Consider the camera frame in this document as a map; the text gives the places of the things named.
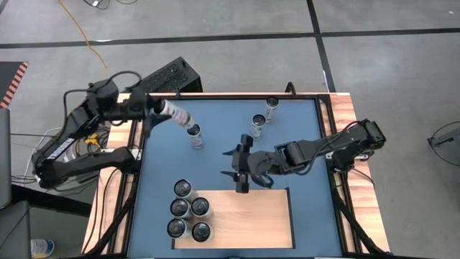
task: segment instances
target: white label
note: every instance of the white label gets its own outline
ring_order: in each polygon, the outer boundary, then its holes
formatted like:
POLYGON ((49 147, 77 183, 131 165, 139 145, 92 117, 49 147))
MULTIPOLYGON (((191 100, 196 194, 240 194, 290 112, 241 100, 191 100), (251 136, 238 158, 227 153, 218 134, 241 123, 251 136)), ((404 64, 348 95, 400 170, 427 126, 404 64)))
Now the white label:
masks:
POLYGON ((174 105, 172 102, 165 100, 165 108, 160 112, 161 115, 170 115, 178 124, 186 129, 190 129, 195 125, 195 120, 184 109, 174 105))
POLYGON ((278 107, 267 106, 267 111, 265 112, 265 119, 267 120, 267 123, 270 123, 270 121, 273 119, 273 115, 275 115, 276 108, 278 107))
POLYGON ((74 139, 73 138, 68 138, 63 144, 61 144, 60 147, 57 148, 57 150, 55 152, 53 152, 48 158, 47 160, 54 160, 56 159, 60 154, 62 154, 66 149, 67 147, 69 147, 70 145, 72 145, 74 139))
POLYGON ((190 136, 190 139, 192 140, 193 148, 199 149, 204 146, 204 141, 203 141, 203 138, 201 137, 201 133, 198 133, 195 136, 190 136))
POLYGON ((262 127, 252 125, 252 129, 250 133, 251 133, 251 136, 253 136, 253 138, 256 140, 262 134, 262 127))

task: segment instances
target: wooden board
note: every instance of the wooden board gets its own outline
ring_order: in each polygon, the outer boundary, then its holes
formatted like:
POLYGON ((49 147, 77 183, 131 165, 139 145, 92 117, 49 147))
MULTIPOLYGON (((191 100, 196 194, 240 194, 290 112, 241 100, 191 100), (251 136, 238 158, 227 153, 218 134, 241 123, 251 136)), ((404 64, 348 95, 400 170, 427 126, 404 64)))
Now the wooden board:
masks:
MULTIPOLYGON (((120 94, 118 102, 121 102, 128 97, 129 96, 127 96, 126 94, 120 94)), ((115 149, 118 147, 125 147, 128 144, 129 131, 131 129, 131 125, 132 125, 132 122, 129 121, 127 123, 123 123, 122 125, 118 127, 112 126, 110 129, 110 134, 109 134, 109 138, 107 141, 107 148, 115 149)), ((111 177, 109 186, 107 187, 107 192, 105 195, 104 208, 102 207, 102 201, 104 199, 104 196, 103 196, 104 189, 106 188, 108 184, 107 181, 113 171, 114 171, 114 168, 104 168, 103 170, 101 170, 99 174, 98 195, 94 196, 93 208, 91 210, 91 214, 88 220, 88 226, 86 228, 86 234, 85 234, 85 240, 83 242, 82 253, 88 252, 94 247, 94 245, 98 242, 99 237, 102 237, 104 232, 107 230, 107 228, 110 226, 110 224, 114 220, 116 199, 118 197, 118 192, 119 192, 120 183, 121 183, 121 172, 120 171, 116 171, 114 175, 111 177), (98 199, 97 214, 96 214, 96 199, 98 199), (91 230, 93 229, 94 222, 96 223, 96 225, 94 227, 93 233, 91 234, 91 230), (88 242, 88 239, 90 240, 88 247, 86 248, 86 250, 83 250, 84 246, 88 242)), ((131 187, 131 184, 127 186, 127 191, 125 192, 126 196, 124 197, 124 200, 126 200, 127 195, 129 194, 130 187, 131 187)), ((123 222, 119 226, 119 230, 121 231, 119 231, 119 234, 117 237, 120 237, 120 238, 116 239, 115 251, 121 251, 121 244, 122 244, 125 224, 126 224, 126 217, 124 218, 123 222)))
POLYGON ((179 239, 175 249, 293 247, 286 190, 198 191, 198 195, 211 205, 207 223, 214 236, 207 242, 179 239))
MULTIPOLYGON (((182 94, 184 96, 207 96, 207 95, 290 95, 290 93, 186 93, 182 94)), ((299 93, 299 94, 326 94, 326 93, 299 93)), ((174 93, 161 93, 161 94, 152 94, 153 96, 174 96, 174 93)), ((356 120, 356 115, 354 113, 354 107, 351 102, 350 94, 340 94, 334 93, 330 94, 332 108, 334 113, 334 119, 336 123, 337 130, 342 130, 348 123, 353 122, 356 120)), ((123 99, 129 98, 129 94, 120 94, 119 101, 123 99)), ((330 134, 330 128, 328 124, 328 117, 325 109, 323 110, 323 119, 326 128, 326 133, 330 134)), ((131 128, 131 122, 127 122, 120 127, 112 127, 111 133, 109 135, 109 143, 108 148, 117 148, 122 147, 127 144, 129 138, 129 130, 131 128)), ((139 139, 141 127, 137 128, 138 131, 136 132, 137 136, 136 139, 139 139)), ((366 173, 368 176, 370 175, 369 166, 365 162, 358 162, 356 163, 356 168, 361 170, 363 173, 366 173)), ((100 181, 99 181, 99 189, 103 190, 106 185, 106 179, 109 177, 111 171, 110 169, 106 169, 101 171, 100 181)), ((113 220, 114 210, 115 210, 115 203, 116 198, 118 195, 119 187, 120 187, 120 178, 121 174, 116 173, 114 177, 111 179, 111 184, 108 187, 106 193, 106 205, 104 208, 104 219, 103 219, 103 231, 110 225, 111 221, 113 220)), ((131 188, 130 181, 126 185, 128 191, 131 188)), ((361 176, 356 175, 355 173, 351 173, 348 178, 350 190, 351 190, 351 197, 353 200, 354 205, 354 213, 355 217, 360 223, 360 225, 364 228, 366 233, 374 240, 375 244, 382 248, 383 250, 389 250, 387 237, 385 234, 385 229, 383 227, 382 218, 380 216, 380 210, 377 203, 377 197, 375 196, 375 192, 371 183, 369 183, 366 179, 363 179, 361 176)), ((88 245, 86 251, 90 250, 97 242, 97 233, 99 233, 99 222, 100 218, 100 211, 101 211, 101 201, 102 201, 102 191, 99 192, 98 197, 95 197, 94 201, 98 198, 98 216, 96 217, 96 226, 93 233, 93 237, 88 245)), ((93 203, 93 209, 91 211, 90 219, 88 221, 88 228, 86 230, 85 235, 85 242, 86 244, 88 238, 90 237, 92 223, 94 220, 94 210, 96 208, 96 203, 93 203)), ((345 226, 345 234, 346 234, 346 242, 347 247, 350 252, 354 251, 353 247, 353 239, 351 236, 351 230, 348 222, 343 217, 343 222, 345 226)), ((116 245, 115 245, 115 253, 121 252, 121 244, 122 244, 122 237, 124 236, 124 229, 125 229, 125 221, 120 224, 119 232, 117 234, 116 245)))
MULTIPOLYGON (((340 132, 348 123, 357 120, 353 103, 351 102, 350 94, 330 94, 330 96, 336 128, 337 131, 340 132)), ((331 134, 331 128, 329 127, 326 108, 324 107, 324 109, 321 110, 323 112, 326 134, 329 135, 331 134)), ((367 162, 356 161, 355 167, 371 177, 367 162)), ((339 177, 336 176, 335 179, 336 184, 340 185, 341 182, 339 177)), ((351 171, 348 175, 348 185, 356 220, 378 247, 385 251, 389 251, 390 248, 388 246, 387 235, 385 234, 382 217, 380 216, 379 204, 377 203, 377 197, 372 183, 355 171, 351 171)), ((339 193, 343 197, 342 187, 339 187, 339 193)), ((343 215, 342 222, 344 223, 348 251, 355 252, 351 228, 343 215)))

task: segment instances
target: can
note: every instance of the can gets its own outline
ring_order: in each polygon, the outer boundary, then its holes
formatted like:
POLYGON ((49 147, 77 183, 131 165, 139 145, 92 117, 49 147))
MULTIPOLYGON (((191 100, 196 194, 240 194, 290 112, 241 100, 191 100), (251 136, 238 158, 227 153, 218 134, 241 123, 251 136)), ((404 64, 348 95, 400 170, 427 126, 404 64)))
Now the can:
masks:
POLYGON ((30 252, 32 258, 47 258, 55 249, 55 243, 52 240, 32 239, 30 240, 30 252))
POLYGON ((205 222, 196 223, 192 229, 192 237, 196 242, 211 240, 213 237, 211 226, 205 222))
POLYGON ((257 140, 262 134, 262 127, 264 126, 264 124, 264 115, 256 114, 252 117, 252 128, 250 134, 254 138, 254 140, 257 140))
POLYGON ((212 215, 209 201, 203 197, 198 197, 192 202, 192 213, 199 220, 209 219, 212 215))
POLYGON ((176 106, 168 100, 164 101, 165 103, 163 109, 160 112, 161 115, 170 115, 171 119, 175 120, 179 125, 186 129, 190 129, 193 125, 195 125, 195 120, 189 112, 179 106, 176 106))
POLYGON ((192 235, 191 224, 183 219, 173 219, 167 224, 167 234, 174 238, 187 238, 192 235))
POLYGON ((192 189, 192 185, 185 179, 179 180, 174 185, 174 193, 177 198, 192 202, 198 195, 192 189))
POLYGON ((170 211, 174 217, 179 219, 190 219, 193 216, 191 205, 185 199, 175 199, 172 201, 170 211))
POLYGON ((273 116, 275 115, 275 110, 278 108, 279 103, 280 102, 276 97, 272 96, 267 98, 267 101, 265 102, 265 106, 267 107, 265 111, 265 119, 267 120, 267 123, 272 121, 273 116))
POLYGON ((187 129, 187 134, 192 140, 192 147, 195 149, 200 149, 204 147, 204 141, 201 137, 201 130, 198 124, 193 125, 190 129, 187 129))

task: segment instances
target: warning stripe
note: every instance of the warning stripe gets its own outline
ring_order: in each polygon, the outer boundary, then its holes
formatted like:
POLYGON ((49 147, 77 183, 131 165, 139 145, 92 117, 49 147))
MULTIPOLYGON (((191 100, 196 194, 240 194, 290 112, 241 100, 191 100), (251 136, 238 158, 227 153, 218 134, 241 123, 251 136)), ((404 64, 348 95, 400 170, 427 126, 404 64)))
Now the warning stripe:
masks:
POLYGON ((8 108, 9 104, 12 102, 13 96, 16 93, 17 88, 19 87, 19 83, 21 82, 22 77, 24 77, 24 73, 26 72, 27 67, 29 67, 29 63, 23 62, 17 69, 16 75, 14 75, 13 80, 11 80, 11 84, 9 85, 9 88, 6 90, 3 100, 0 101, 0 106, 2 108, 8 108))

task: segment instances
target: concrete floor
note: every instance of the concrete floor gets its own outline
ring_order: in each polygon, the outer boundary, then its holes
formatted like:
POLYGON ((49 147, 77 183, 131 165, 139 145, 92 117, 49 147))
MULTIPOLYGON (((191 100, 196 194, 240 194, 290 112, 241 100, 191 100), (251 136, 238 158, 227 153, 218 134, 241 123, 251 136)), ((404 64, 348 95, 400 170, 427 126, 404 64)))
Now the concrete floor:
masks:
MULTIPOLYGON (((460 27, 458 1, 313 2, 322 32, 460 27)), ((129 6, 111 1, 106 11, 82 1, 64 3, 90 40, 313 31, 304 0, 139 0, 129 6)), ((55 0, 9 0, 0 14, 0 43, 81 40, 55 0)), ((370 167, 391 250, 397 255, 458 258, 460 173, 435 157, 426 138, 458 120, 460 34, 323 41, 336 90, 350 92, 358 118, 377 120, 388 139, 370 167)), ((96 49, 112 73, 129 69, 143 76, 183 56, 201 75, 204 91, 282 91, 288 81, 298 91, 326 91, 314 38, 96 49)), ((86 47, 0 50, 0 60, 30 64, 10 106, 12 132, 43 133, 59 127, 63 92, 104 78, 101 64, 86 47)), ((116 82, 123 87, 130 80, 116 82)), ((69 105, 79 98, 76 94, 69 105)), ((13 141, 36 145, 38 140, 13 141)), ((13 145, 15 175, 23 174, 30 152, 13 145)), ((93 193, 94 187, 73 198, 91 202, 93 193)), ((56 257, 77 255, 87 221, 33 209, 32 235, 55 240, 56 257)))

